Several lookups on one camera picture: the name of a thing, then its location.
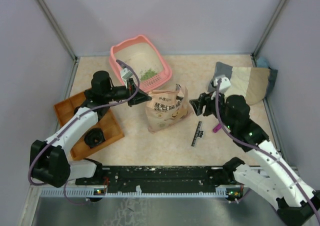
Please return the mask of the grey beige folded cloth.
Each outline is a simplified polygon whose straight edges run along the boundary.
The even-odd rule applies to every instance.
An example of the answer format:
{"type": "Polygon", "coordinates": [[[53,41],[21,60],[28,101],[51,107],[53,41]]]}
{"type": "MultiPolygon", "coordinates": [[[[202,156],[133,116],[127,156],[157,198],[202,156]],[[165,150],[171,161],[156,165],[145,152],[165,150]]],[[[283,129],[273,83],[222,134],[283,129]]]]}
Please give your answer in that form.
{"type": "Polygon", "coordinates": [[[255,105],[268,96],[276,83],[278,71],[266,67],[234,67],[217,62],[213,78],[208,84],[207,91],[214,92],[214,80],[226,76],[230,81],[230,88],[224,93],[225,97],[241,95],[248,105],[255,105]]]}

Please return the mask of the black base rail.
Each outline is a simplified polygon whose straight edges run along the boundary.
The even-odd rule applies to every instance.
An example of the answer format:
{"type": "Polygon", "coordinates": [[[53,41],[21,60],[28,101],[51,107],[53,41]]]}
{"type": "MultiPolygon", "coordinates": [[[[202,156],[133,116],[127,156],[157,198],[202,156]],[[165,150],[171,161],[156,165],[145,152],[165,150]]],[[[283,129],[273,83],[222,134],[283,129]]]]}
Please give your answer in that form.
{"type": "Polygon", "coordinates": [[[77,186],[105,186],[108,193],[217,193],[240,198],[244,186],[215,166],[103,166],[96,176],[80,178],[77,186]]]}

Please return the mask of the beige cat litter bag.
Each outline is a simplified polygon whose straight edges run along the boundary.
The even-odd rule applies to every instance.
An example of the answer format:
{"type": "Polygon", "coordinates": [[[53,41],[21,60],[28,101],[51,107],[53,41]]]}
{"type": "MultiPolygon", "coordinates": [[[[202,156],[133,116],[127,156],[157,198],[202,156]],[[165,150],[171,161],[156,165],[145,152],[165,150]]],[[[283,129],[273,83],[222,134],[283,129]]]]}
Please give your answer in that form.
{"type": "Polygon", "coordinates": [[[151,100],[146,103],[145,113],[151,133],[169,128],[194,112],[186,86],[176,84],[174,90],[152,90],[148,95],[151,100]]]}

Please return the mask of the pink litter box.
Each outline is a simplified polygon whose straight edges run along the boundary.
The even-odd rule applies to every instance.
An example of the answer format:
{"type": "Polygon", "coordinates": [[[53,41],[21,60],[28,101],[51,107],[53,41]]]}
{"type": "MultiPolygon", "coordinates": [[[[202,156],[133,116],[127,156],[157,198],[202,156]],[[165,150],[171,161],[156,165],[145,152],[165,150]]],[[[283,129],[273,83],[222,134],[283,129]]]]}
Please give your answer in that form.
{"type": "Polygon", "coordinates": [[[158,74],[148,80],[140,81],[140,89],[144,92],[159,89],[172,77],[172,69],[162,57],[157,48],[144,35],[124,40],[110,48],[109,65],[121,82],[121,66],[116,62],[120,60],[135,71],[140,81],[140,72],[149,68],[155,69],[158,74]]]}

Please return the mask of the black part front tray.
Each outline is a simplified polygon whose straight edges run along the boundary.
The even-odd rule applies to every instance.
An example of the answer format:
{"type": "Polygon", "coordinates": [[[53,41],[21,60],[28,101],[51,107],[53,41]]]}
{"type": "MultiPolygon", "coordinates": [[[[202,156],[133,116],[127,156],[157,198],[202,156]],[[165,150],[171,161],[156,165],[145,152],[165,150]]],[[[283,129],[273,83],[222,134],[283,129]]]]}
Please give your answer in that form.
{"type": "Polygon", "coordinates": [[[103,142],[105,142],[104,133],[101,128],[96,127],[90,129],[85,135],[84,135],[84,142],[85,144],[90,148],[93,149],[103,142]]]}

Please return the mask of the green litter pellets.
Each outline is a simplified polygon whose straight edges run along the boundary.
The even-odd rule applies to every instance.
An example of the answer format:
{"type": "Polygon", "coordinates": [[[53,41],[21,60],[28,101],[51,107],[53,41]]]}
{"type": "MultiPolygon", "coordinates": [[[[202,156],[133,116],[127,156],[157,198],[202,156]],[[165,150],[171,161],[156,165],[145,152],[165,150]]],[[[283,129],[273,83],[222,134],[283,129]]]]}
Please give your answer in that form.
{"type": "Polygon", "coordinates": [[[140,81],[146,81],[156,76],[158,72],[154,68],[148,68],[140,71],[140,81]]]}

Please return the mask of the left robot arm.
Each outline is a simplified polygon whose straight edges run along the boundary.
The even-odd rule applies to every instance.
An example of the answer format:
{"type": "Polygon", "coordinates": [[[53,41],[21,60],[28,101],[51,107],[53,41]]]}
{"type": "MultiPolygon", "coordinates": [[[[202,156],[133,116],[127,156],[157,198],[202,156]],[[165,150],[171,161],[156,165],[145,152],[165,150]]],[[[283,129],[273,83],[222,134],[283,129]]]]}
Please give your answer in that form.
{"type": "Polygon", "coordinates": [[[68,161],[67,155],[111,107],[124,103],[132,107],[151,100],[140,89],[139,77],[130,66],[125,66],[120,75],[124,86],[115,86],[107,71],[95,72],[91,88],[85,90],[85,100],[74,116],[44,141],[35,140],[32,143],[27,175],[31,185],[49,184],[60,188],[70,180],[81,178],[87,178],[95,185],[103,181],[104,172],[98,169],[98,162],[91,159],[68,161]]]}

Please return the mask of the blue cloth in corner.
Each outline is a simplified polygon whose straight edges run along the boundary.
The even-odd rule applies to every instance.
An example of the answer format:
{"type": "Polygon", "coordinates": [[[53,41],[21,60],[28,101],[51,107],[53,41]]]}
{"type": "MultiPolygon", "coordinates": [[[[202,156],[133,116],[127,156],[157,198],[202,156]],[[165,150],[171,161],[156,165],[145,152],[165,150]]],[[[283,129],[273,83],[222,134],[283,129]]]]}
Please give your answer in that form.
{"type": "Polygon", "coordinates": [[[256,67],[263,68],[263,69],[270,69],[271,68],[269,61],[263,56],[260,56],[256,60],[256,67]]]}

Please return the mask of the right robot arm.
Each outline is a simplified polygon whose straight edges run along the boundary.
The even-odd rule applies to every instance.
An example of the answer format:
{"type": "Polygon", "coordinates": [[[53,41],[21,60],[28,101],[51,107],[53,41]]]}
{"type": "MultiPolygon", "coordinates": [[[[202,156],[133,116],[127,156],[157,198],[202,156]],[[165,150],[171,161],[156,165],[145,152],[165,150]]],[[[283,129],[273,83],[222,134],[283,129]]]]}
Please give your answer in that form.
{"type": "Polygon", "coordinates": [[[223,166],[227,183],[238,182],[257,193],[287,226],[302,226],[312,216],[320,217],[320,192],[293,171],[266,132],[250,119],[250,106],[242,95],[202,93],[189,102],[196,115],[214,115],[227,136],[267,174],[260,175],[234,157],[223,166]]]}

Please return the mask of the purple plastic scoop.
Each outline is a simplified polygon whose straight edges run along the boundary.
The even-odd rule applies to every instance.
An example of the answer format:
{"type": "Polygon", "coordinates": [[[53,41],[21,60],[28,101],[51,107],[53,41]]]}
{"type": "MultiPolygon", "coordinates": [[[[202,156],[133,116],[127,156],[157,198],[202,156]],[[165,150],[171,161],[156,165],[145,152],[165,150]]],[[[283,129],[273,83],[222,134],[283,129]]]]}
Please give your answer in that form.
{"type": "Polygon", "coordinates": [[[213,128],[212,132],[217,133],[221,128],[222,128],[222,126],[220,124],[218,124],[213,128]]]}

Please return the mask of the orange compartment tray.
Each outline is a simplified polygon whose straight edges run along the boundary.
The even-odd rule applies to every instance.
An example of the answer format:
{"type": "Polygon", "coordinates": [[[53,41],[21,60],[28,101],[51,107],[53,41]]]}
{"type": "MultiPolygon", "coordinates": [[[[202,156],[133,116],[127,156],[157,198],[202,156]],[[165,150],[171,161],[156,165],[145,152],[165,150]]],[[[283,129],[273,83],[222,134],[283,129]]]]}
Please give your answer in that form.
{"type": "MultiPolygon", "coordinates": [[[[56,103],[53,106],[56,117],[61,127],[63,127],[74,116],[74,113],[78,110],[79,106],[85,101],[85,99],[85,94],[82,91],[59,103],[56,103]]],[[[88,158],[92,154],[97,153],[98,151],[117,142],[125,136],[122,128],[116,120],[116,117],[110,109],[107,111],[104,117],[97,124],[88,129],[85,134],[70,150],[70,155],[75,161],[88,158]],[[84,137],[85,134],[93,128],[102,129],[105,142],[91,149],[85,144],[84,137]]]]}

